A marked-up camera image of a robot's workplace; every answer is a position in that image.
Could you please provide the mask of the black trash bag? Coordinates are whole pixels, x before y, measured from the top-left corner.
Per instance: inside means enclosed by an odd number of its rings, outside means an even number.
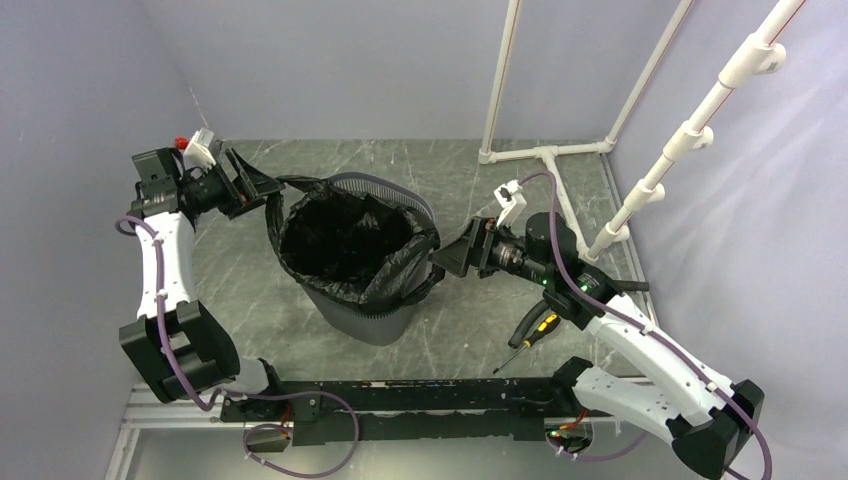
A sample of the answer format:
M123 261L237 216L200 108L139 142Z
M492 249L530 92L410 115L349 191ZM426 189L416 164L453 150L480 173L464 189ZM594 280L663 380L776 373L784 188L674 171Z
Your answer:
M281 267L302 287L365 315L394 312L426 298L446 276L430 267L417 287L419 265L441 243L427 215L328 179L284 175L299 190L290 208L281 193L268 196L268 238Z

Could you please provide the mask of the grey mesh trash bin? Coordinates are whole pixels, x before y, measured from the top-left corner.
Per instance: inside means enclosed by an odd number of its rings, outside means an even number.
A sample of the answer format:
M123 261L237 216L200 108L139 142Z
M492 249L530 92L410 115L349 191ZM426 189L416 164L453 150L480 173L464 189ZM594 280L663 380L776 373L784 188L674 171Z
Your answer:
M410 207L417 219L435 222L429 203L417 193L388 180L357 172L335 174L329 178L333 185L354 193L367 193L389 203ZM306 295L323 318L342 333L369 345L386 346L398 340L412 322L418 304L444 278L429 261L419 261L412 276L402 285L402 298L397 306L379 314L361 313L311 288Z

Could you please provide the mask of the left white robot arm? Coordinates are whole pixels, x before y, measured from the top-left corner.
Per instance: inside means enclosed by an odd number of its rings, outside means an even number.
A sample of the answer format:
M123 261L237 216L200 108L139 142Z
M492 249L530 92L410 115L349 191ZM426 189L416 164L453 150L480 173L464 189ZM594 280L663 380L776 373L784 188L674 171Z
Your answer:
M193 275L198 218L217 210L230 219L264 205L283 185L249 165L235 150L224 152L237 173L229 178L212 154L188 169L184 153L164 147L133 156L140 179L126 225L142 252L142 295L133 322L119 330L119 343L155 397L167 404L191 400L204 411L206 391L218 388L248 396L248 407L264 420L279 417L287 392L262 359L242 357L227 333L199 300Z

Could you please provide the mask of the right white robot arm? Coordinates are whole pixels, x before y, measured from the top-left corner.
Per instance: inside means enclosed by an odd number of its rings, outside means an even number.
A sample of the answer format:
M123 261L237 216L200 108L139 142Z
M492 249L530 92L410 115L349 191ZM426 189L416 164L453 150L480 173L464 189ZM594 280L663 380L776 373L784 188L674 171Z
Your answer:
M532 215L522 236L493 218L475 217L430 260L456 277L469 269L482 278L505 272L542 286L555 319L603 341L651 382L639 386L572 357L550 378L560 413L595 410L629 422L670 445L706 479L731 473L747 441L762 437L762 389L716 372L650 322L622 282L579 258L576 236L560 215Z

